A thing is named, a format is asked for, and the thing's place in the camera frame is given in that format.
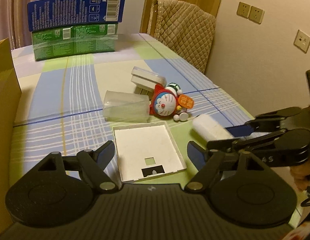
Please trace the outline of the person's right hand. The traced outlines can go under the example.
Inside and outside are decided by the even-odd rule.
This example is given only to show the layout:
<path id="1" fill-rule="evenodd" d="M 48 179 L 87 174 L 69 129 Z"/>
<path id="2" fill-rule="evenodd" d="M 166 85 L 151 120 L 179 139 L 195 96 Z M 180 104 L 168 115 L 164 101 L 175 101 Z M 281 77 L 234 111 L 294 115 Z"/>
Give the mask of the person's right hand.
<path id="1" fill-rule="evenodd" d="M 305 191 L 309 186 L 307 176 L 310 175 L 310 161 L 299 166 L 290 167 L 295 185 L 299 191 Z"/>

